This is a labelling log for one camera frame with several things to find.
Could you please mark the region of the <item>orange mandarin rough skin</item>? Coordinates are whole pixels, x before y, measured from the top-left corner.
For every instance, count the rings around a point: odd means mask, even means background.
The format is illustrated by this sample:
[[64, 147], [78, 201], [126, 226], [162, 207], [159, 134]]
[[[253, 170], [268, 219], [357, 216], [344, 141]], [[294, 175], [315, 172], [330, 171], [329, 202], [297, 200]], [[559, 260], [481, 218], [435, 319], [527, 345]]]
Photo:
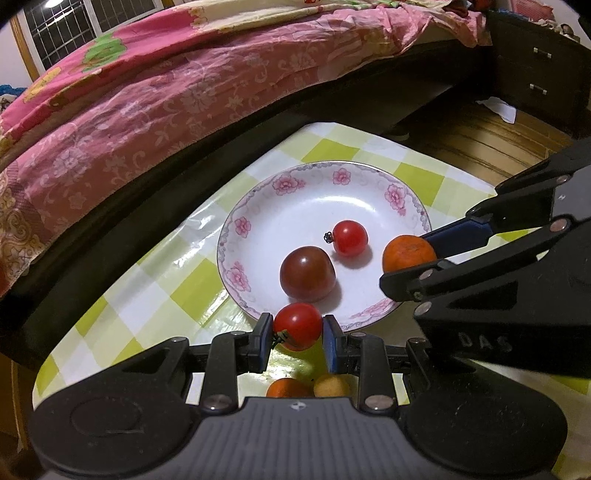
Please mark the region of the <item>orange mandarin rough skin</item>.
[[386, 246], [382, 256], [384, 273], [397, 272], [438, 259], [431, 244], [422, 237], [401, 235]]

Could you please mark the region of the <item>tan longan fruit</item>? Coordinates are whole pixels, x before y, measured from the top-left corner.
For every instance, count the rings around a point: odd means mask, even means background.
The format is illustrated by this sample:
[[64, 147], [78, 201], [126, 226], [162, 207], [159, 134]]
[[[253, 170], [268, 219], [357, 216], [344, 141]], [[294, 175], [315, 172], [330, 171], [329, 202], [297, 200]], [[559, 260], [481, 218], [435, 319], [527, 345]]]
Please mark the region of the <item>tan longan fruit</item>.
[[358, 380], [349, 374], [325, 374], [318, 377], [312, 389], [317, 398], [352, 398], [358, 388]]

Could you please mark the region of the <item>orange mandarin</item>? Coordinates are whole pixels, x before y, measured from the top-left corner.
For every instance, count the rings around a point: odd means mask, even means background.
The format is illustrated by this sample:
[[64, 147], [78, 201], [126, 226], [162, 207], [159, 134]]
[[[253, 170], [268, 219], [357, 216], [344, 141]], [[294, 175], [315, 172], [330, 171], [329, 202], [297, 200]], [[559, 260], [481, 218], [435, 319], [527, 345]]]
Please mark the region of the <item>orange mandarin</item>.
[[281, 378], [270, 384], [267, 398], [312, 398], [314, 390], [310, 385], [294, 378]]

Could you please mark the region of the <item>red cherry tomato with stem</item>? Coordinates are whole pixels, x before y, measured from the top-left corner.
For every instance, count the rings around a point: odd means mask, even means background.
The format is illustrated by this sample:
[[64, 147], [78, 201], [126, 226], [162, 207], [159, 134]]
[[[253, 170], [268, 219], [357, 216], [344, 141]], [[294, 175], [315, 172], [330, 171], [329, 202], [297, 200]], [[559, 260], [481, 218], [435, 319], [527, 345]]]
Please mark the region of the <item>red cherry tomato with stem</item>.
[[362, 224], [353, 220], [342, 220], [332, 231], [325, 232], [324, 240], [332, 244], [335, 252], [345, 258], [363, 254], [369, 245], [369, 235]]

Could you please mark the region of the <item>dark maroon large tomato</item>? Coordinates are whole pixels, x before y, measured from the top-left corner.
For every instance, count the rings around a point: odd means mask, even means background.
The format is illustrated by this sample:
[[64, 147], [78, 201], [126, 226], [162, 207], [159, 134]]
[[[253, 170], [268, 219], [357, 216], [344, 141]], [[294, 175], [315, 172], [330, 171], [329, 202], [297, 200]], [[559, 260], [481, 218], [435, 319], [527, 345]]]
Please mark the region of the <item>dark maroon large tomato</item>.
[[332, 292], [336, 282], [332, 260], [320, 247], [297, 248], [280, 265], [281, 289], [300, 302], [322, 300]]

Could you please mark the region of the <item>green white checkered tablecloth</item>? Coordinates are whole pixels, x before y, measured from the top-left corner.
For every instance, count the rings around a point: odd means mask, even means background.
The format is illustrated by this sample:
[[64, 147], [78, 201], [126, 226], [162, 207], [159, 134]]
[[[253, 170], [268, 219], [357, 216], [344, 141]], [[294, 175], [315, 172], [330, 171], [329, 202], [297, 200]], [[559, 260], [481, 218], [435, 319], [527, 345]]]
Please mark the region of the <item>green white checkered tablecloth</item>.
[[[435, 228], [494, 193], [492, 185], [437, 157], [335, 123], [308, 125], [271, 145], [97, 297], [42, 365], [33, 388], [35, 407], [54, 392], [169, 337], [205, 344], [219, 333], [252, 329], [252, 319], [222, 286], [216, 242], [231, 207], [259, 181], [288, 167], [349, 160], [388, 171], [418, 194]], [[318, 345], [293, 354], [277, 350], [266, 374], [238, 377], [240, 401], [242, 394], [264, 395], [280, 378], [304, 374], [304, 381], [325, 373]], [[590, 477], [590, 381], [487, 366], [559, 404], [569, 433], [554, 472], [560, 479]]]

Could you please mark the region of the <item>white floral porcelain plate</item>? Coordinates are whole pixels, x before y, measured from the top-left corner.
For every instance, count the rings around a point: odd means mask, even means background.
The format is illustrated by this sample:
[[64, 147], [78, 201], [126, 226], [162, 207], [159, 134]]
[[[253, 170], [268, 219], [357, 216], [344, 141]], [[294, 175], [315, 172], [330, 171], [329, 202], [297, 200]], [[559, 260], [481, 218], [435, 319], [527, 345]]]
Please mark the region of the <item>white floral porcelain plate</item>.
[[[342, 220], [369, 234], [366, 250], [352, 259], [339, 257], [324, 239]], [[303, 164], [260, 182], [236, 203], [221, 228], [217, 268], [233, 301], [256, 318], [290, 303], [280, 287], [284, 258], [298, 247], [321, 248], [335, 268], [335, 289], [315, 306], [334, 315], [342, 330], [356, 330], [398, 306], [379, 285], [387, 244], [430, 230], [419, 197], [393, 175], [355, 162]]]

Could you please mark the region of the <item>white paper scrap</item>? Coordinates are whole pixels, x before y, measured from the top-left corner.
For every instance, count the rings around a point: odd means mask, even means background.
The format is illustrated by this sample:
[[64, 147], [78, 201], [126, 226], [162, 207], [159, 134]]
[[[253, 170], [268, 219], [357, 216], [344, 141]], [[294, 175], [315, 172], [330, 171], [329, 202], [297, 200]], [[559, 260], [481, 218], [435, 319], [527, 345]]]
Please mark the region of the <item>white paper scrap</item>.
[[498, 97], [489, 97], [486, 100], [478, 101], [478, 104], [485, 106], [508, 124], [514, 124], [517, 117], [517, 109]]

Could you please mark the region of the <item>dark drawer cabinet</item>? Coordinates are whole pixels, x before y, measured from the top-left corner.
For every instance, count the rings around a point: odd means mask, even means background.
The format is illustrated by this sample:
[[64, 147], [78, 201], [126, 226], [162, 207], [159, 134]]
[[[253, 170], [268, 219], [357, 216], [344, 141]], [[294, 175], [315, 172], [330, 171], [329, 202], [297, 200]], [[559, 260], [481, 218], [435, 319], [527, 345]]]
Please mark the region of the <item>dark drawer cabinet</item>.
[[491, 11], [494, 95], [578, 139], [590, 135], [590, 50], [509, 12]]

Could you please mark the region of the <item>pink floral quilt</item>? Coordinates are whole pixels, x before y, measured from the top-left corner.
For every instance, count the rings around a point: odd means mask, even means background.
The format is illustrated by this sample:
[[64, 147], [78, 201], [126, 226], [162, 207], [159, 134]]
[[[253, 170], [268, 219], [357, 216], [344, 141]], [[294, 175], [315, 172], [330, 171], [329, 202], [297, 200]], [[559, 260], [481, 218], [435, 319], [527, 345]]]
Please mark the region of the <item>pink floral quilt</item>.
[[119, 188], [304, 88], [436, 27], [487, 45], [453, 1], [192, 1], [69, 54], [1, 116], [1, 287]]

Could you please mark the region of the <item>window with grille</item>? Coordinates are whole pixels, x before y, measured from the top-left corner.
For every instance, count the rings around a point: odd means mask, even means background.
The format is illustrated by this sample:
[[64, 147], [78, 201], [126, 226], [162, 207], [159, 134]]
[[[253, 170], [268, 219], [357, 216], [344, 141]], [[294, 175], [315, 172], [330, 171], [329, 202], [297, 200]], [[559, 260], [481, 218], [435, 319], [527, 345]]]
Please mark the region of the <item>window with grille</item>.
[[163, 8], [158, 0], [32, 1], [17, 19], [41, 73], [102, 34]]

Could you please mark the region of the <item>dark sofa bed frame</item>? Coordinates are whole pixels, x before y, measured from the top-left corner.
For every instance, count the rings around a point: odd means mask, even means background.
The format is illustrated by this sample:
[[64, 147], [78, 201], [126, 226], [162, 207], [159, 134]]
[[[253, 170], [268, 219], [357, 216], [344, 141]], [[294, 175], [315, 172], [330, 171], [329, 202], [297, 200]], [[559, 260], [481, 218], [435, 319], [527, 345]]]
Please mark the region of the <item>dark sofa bed frame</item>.
[[1, 351], [30, 370], [84, 311], [197, 206], [274, 146], [315, 122], [377, 135], [440, 100], [487, 85], [492, 51], [456, 40], [416, 45], [304, 88], [188, 146], [68, 228], [1, 301]]

